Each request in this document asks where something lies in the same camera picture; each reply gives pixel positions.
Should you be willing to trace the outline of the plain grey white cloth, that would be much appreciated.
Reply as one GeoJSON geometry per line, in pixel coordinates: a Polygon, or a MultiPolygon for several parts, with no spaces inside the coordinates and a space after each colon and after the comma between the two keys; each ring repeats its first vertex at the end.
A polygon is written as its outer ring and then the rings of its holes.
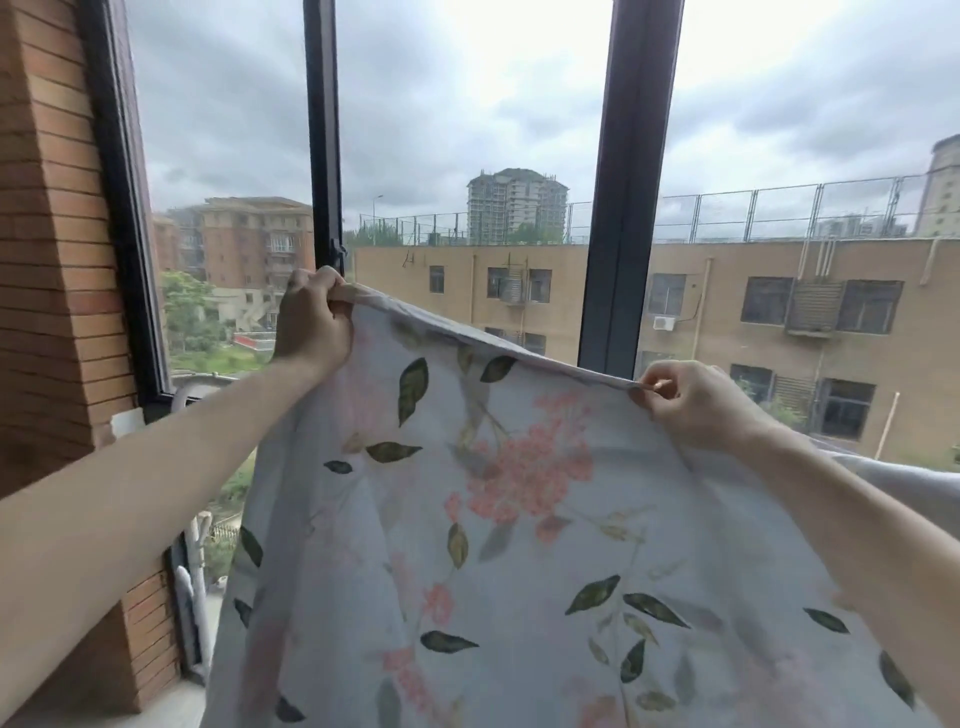
{"type": "Polygon", "coordinates": [[[960,542],[960,472],[882,462],[812,438],[821,451],[861,480],[909,507],[960,542]]]}

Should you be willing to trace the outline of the person's left forearm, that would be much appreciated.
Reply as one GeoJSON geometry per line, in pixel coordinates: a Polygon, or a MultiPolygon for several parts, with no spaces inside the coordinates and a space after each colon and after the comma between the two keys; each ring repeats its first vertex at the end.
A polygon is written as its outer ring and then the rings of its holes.
{"type": "Polygon", "coordinates": [[[51,674],[330,372],[283,357],[0,501],[0,693],[51,674]]]}

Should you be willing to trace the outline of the beige high-rise building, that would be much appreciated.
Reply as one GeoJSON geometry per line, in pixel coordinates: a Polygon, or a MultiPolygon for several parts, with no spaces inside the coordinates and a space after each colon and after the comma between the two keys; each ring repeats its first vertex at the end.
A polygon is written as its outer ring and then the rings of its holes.
{"type": "Polygon", "coordinates": [[[960,238],[960,132],[931,149],[914,236],[960,238]]]}

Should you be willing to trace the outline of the green trees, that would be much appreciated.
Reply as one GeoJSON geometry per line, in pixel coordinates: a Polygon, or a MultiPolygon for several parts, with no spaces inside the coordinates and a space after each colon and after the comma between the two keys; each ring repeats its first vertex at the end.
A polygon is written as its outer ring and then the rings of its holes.
{"type": "Polygon", "coordinates": [[[234,376],[267,363],[269,353],[235,342],[242,332],[236,306],[215,296],[210,283],[190,273],[163,271],[158,285],[171,373],[234,376]]]}

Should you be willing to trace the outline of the person's right hand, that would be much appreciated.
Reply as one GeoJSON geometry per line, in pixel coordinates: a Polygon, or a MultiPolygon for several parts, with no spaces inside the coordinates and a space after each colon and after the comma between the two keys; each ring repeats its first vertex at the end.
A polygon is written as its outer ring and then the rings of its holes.
{"type": "Polygon", "coordinates": [[[655,361],[633,387],[675,387],[678,415],[672,424],[660,426],[680,443],[700,450],[745,457],[792,436],[724,370],[698,361],[655,361]]]}

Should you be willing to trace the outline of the wide black window post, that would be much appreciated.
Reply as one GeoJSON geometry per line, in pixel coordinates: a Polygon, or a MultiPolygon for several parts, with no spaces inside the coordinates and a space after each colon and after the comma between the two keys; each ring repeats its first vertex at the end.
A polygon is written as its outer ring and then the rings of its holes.
{"type": "Polygon", "coordinates": [[[635,376],[685,0],[613,0],[578,366],[635,376]]]}

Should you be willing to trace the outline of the floral leaf print cloth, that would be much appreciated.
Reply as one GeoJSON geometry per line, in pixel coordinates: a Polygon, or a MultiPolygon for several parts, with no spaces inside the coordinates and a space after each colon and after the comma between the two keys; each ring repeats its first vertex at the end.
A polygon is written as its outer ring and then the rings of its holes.
{"type": "Polygon", "coordinates": [[[200,728],[942,728],[748,470],[360,286],[258,445],[200,728]]]}

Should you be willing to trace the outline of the black window frame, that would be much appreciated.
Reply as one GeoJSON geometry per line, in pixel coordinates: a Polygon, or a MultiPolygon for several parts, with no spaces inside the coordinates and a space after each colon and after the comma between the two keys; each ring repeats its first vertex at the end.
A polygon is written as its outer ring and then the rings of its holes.
{"type": "Polygon", "coordinates": [[[174,394],[125,0],[78,0],[77,24],[135,400],[150,424],[174,394]]]}

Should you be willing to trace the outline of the white pipes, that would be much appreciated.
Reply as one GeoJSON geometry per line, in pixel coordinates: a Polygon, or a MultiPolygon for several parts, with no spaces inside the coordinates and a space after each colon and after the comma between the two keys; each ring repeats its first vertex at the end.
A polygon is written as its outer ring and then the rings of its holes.
{"type": "Polygon", "coordinates": [[[203,687],[209,682],[213,655],[203,551],[210,525],[210,512],[200,512],[176,537],[166,556],[173,577],[174,618],[182,648],[182,667],[188,680],[203,687]]]}

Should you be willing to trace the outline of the red brown apartment building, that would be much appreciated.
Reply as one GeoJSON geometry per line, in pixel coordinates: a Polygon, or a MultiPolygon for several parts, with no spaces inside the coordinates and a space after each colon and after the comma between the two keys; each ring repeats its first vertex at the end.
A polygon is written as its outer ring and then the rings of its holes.
{"type": "Polygon", "coordinates": [[[214,197],[154,212],[151,223],[159,269],[209,285],[220,320],[236,332],[273,331],[291,275],[316,266],[305,202],[214,197]]]}

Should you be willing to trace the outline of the person's right forearm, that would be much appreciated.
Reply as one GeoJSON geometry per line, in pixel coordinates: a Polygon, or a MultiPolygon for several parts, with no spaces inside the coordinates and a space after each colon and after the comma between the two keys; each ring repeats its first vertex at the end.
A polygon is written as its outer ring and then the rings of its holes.
{"type": "Polygon", "coordinates": [[[780,425],[728,450],[783,504],[945,728],[960,728],[960,540],[780,425]]]}

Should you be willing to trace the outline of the thin black window mullion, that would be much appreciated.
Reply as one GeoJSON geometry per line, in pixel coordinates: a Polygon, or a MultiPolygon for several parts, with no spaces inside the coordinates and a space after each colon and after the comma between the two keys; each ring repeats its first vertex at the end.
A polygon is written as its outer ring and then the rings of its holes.
{"type": "Polygon", "coordinates": [[[302,0],[314,254],[327,265],[331,237],[343,243],[335,0],[302,0]]]}

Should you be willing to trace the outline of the person's left hand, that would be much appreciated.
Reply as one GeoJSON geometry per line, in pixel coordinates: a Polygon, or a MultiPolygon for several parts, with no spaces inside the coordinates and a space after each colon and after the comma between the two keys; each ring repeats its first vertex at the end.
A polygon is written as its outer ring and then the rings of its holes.
{"type": "Polygon", "coordinates": [[[328,352],[328,296],[345,292],[345,285],[330,266],[294,271],[279,305],[270,369],[317,384],[347,361],[350,353],[328,352]]]}

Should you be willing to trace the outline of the tall grey tower building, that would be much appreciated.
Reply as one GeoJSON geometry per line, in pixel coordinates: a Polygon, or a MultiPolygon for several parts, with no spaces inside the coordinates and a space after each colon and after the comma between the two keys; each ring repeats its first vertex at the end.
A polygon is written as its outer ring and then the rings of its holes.
{"type": "Polygon", "coordinates": [[[466,185],[466,232],[471,245],[562,243],[570,188],[556,176],[510,167],[482,172],[466,185]]]}

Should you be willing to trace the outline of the long tan building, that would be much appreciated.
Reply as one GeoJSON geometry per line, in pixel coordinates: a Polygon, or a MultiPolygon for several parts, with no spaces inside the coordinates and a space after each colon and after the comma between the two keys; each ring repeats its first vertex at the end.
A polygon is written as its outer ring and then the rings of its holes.
{"type": "MultiPolygon", "coordinates": [[[[358,247],[360,285],[575,364],[588,248],[358,247]]],[[[782,421],[878,460],[960,471],[960,238],[652,248],[634,376],[726,370],[782,421]],[[654,331],[654,316],[677,318],[654,331]]]]}

